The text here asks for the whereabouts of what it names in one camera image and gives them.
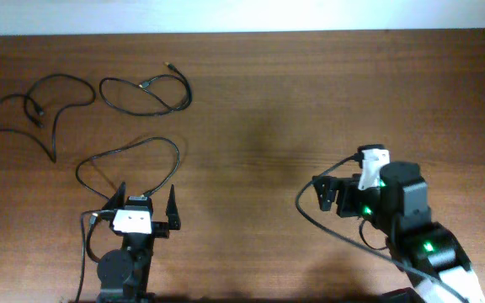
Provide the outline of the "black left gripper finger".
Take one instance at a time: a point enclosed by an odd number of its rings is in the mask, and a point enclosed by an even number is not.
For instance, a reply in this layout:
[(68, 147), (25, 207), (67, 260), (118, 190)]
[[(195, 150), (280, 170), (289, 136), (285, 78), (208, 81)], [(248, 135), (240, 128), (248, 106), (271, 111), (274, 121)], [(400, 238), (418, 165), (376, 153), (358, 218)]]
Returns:
[(126, 183), (122, 182), (115, 194), (108, 199), (101, 210), (118, 210), (124, 206), (125, 203)]
[(168, 196), (166, 217), (168, 218), (168, 228), (170, 230), (179, 230), (181, 228), (179, 210), (176, 204), (175, 187), (173, 184), (171, 185)]

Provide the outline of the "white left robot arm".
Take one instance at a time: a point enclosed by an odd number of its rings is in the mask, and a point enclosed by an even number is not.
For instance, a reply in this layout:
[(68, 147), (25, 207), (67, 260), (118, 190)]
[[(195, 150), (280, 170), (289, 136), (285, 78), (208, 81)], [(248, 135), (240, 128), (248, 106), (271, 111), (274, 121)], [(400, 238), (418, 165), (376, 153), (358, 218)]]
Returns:
[(97, 262), (100, 291), (97, 302), (152, 303), (155, 295), (147, 290), (154, 242), (168, 239), (181, 228), (175, 190), (170, 189), (166, 221), (154, 221), (152, 200), (146, 196), (126, 196), (122, 183), (101, 208), (99, 217), (122, 238), (121, 247), (107, 252)]

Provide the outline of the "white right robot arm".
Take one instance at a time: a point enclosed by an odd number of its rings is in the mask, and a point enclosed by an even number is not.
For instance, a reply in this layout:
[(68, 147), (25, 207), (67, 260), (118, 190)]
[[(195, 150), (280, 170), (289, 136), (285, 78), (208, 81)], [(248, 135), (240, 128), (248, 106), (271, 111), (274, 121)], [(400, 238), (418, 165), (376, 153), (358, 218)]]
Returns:
[(321, 223), (316, 226), (343, 242), (395, 265), (411, 285), (382, 296), (397, 302), (484, 302), (470, 258), (456, 236), (432, 219), (428, 186), (418, 164), (361, 161), (363, 172), (336, 178), (329, 170), (310, 181), (319, 208), (335, 207), (340, 217), (359, 217), (386, 236), (385, 249), (356, 242)]

